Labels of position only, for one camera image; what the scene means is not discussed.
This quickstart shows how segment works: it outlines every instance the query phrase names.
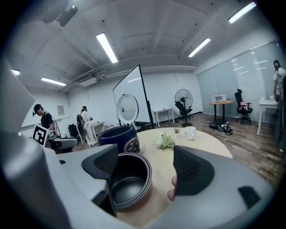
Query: white ceiling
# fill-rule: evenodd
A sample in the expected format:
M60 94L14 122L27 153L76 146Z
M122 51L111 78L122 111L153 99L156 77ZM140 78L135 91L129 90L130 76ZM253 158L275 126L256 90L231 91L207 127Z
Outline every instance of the white ceiling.
M254 9L230 24L228 18L241 8L236 0L70 0L68 8L74 4L79 11L64 27L34 19L11 36L6 56L25 85L55 89L40 79L69 83L92 69L106 77L136 64L197 67L259 23L249 20ZM102 32L116 64L96 39ZM188 58L206 37L211 42Z

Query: man in black shirt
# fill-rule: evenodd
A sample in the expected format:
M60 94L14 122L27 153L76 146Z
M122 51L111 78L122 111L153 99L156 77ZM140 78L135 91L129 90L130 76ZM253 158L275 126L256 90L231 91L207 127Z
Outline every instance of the man in black shirt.
M42 127L48 129L48 130L54 130L54 122L52 120L52 116L44 111L44 109L42 108L41 104L36 104L34 106L34 114L37 114L39 116L41 116L41 124Z

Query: black shirt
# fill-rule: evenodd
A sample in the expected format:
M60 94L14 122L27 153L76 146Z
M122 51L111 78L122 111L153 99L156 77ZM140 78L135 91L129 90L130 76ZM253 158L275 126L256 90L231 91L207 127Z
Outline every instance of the black shirt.
M45 112L44 113L44 116L41 118L41 124L42 124L42 127L46 128L46 129L49 129L49 125L53 123L53 119L52 119L52 116Z

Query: white mug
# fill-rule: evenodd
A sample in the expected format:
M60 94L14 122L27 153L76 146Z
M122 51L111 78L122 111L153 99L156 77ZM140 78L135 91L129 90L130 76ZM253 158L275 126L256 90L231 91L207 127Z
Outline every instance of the white mug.
M185 127L185 138L187 140L194 140L196 137L196 127Z

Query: wooden floor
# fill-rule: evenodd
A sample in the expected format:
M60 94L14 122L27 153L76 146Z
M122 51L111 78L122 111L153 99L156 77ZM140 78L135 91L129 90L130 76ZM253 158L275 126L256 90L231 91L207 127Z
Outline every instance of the wooden floor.
M189 121L197 130L212 135L220 140L230 151L233 158L241 163L248 165L252 170L258 172L267 179L273 187L278 187L283 175L284 164L281 162L282 153L276 147L273 133L269 124L262 124L260 135L257 136L257 122L244 122L242 125L234 119L228 119L232 135L224 135L217 130L209 128L209 123L213 122L213 116L208 114L195 114ZM177 119L176 123L161 123L160 127L181 127L184 119ZM87 144L78 144L74 151L96 147Z

